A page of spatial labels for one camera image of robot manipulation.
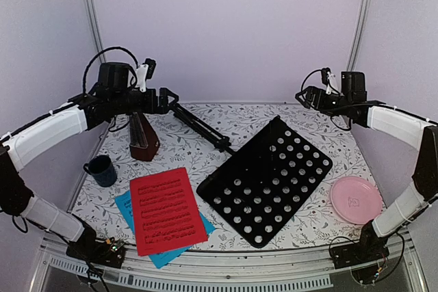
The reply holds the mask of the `black music stand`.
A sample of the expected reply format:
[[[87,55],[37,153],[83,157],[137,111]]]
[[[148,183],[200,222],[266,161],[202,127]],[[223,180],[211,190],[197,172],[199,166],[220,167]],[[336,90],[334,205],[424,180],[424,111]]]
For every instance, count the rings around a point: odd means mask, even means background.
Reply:
[[[243,239],[266,246],[333,167],[332,160],[275,116],[239,150],[227,136],[176,104],[176,118],[230,154],[196,192]]]

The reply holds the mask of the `red sheet music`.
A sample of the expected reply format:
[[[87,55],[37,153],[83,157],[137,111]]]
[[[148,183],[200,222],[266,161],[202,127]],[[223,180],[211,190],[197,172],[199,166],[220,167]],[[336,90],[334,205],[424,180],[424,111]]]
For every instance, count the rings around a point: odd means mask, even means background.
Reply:
[[[208,239],[185,168],[135,178],[130,181],[130,194],[139,256]]]

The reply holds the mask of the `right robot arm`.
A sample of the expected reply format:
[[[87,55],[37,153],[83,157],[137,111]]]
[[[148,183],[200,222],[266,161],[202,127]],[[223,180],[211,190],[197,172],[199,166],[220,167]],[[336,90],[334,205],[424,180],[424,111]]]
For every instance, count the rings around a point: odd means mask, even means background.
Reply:
[[[350,124],[390,135],[418,152],[409,186],[361,229],[354,256],[368,262],[386,246],[390,236],[437,200],[437,123],[381,101],[369,101],[362,72],[343,71],[339,90],[329,68],[317,72],[325,87],[302,85],[295,95],[302,106],[329,117],[345,116]]]

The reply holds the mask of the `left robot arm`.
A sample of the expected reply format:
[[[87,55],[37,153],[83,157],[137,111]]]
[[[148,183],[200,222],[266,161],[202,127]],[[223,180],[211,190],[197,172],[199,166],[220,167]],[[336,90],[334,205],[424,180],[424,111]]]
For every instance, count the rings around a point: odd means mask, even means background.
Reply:
[[[4,135],[1,138],[1,210],[64,238],[75,256],[97,260],[103,245],[96,240],[95,230],[37,196],[25,186],[19,172],[48,149],[103,122],[110,122],[115,116],[135,112],[168,113],[179,97],[167,88],[146,87],[155,65],[152,59],[137,68],[121,62],[103,63],[91,91],[70,98],[54,111]]]

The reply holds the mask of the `brown wooden metronome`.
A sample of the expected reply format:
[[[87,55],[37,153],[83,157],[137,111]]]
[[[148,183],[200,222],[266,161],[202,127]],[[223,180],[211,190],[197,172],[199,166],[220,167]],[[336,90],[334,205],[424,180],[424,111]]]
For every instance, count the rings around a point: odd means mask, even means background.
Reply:
[[[138,161],[152,161],[159,150],[160,141],[142,112],[134,112],[131,115],[129,119],[129,137],[131,157]]]

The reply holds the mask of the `dark blue mug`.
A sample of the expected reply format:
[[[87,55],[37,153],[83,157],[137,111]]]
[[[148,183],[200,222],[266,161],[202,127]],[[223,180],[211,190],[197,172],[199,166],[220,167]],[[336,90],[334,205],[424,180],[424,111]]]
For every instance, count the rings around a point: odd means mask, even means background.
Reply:
[[[112,160],[107,155],[98,155],[83,165],[83,170],[89,174],[100,187],[111,187],[117,180],[117,173]]]

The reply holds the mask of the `pink plastic plate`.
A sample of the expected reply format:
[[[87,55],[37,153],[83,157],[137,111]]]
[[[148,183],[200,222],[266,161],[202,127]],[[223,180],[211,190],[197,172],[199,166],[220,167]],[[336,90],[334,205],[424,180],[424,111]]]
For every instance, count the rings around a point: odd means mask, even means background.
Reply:
[[[336,214],[351,224],[364,225],[383,210],[383,200],[377,188],[357,176],[335,181],[330,190],[330,199]]]

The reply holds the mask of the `right aluminium frame post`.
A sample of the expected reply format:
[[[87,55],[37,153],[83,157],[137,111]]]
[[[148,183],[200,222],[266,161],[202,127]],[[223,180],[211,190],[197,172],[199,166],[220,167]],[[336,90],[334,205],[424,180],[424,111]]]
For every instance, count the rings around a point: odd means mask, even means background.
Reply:
[[[352,39],[350,55],[348,57],[348,61],[346,65],[347,71],[353,71],[357,65],[362,39],[365,33],[365,26],[367,22],[368,12],[370,9],[370,3],[371,0],[360,0],[357,24]]]

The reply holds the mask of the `aluminium frame post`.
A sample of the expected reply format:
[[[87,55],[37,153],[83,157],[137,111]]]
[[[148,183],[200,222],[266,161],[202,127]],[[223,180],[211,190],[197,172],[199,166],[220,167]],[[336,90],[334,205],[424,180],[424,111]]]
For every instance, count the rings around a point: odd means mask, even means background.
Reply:
[[[365,33],[365,26],[367,22],[368,12],[370,9],[370,3],[371,0],[360,0],[357,24],[352,39],[350,55],[348,57],[348,61],[346,65],[347,71],[353,71],[357,65],[362,39]]]
[[[90,27],[92,41],[94,43],[95,50],[98,53],[103,50],[103,43],[99,31],[99,22],[96,14],[94,0],[83,0],[83,2],[86,9],[86,16]]]

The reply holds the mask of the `left aluminium frame post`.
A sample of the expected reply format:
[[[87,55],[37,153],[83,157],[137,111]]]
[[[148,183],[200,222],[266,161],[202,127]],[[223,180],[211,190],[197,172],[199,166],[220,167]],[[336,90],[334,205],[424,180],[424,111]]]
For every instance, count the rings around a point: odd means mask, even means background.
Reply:
[[[94,0],[83,0],[83,2],[86,9],[86,16],[90,27],[92,41],[94,43],[95,50],[98,53],[103,50],[103,43],[99,31],[99,22],[96,14]]]

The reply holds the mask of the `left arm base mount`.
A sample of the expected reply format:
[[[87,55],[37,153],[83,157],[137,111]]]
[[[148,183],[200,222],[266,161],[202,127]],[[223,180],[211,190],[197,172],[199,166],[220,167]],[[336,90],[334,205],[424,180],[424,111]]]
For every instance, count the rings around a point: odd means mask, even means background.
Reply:
[[[80,238],[69,241],[66,255],[89,262],[93,265],[120,269],[125,259],[126,248],[115,243],[99,241],[95,238]]]

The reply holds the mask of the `front aluminium rail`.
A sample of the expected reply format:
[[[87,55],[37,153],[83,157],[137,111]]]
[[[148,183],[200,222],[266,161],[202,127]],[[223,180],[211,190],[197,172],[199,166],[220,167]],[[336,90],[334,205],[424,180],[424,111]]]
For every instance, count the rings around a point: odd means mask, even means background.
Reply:
[[[419,257],[406,230],[388,241],[389,257],[336,268],[331,245],[241,252],[187,251],[158,269],[127,247],[119,269],[86,264],[66,255],[66,246],[45,237],[38,251],[30,291],[429,291]],[[381,279],[366,285],[360,277],[383,264]]]

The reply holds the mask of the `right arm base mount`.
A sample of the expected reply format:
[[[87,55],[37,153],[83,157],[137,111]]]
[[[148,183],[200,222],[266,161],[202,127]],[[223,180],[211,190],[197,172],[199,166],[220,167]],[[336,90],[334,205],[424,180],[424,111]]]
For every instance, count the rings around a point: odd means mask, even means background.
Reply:
[[[361,285],[375,284],[382,277],[382,272],[387,267],[389,250],[386,246],[377,250],[363,251],[359,243],[347,237],[335,237],[329,244],[328,253],[335,269],[354,267],[374,262],[371,268],[354,269],[351,274],[353,279]]]

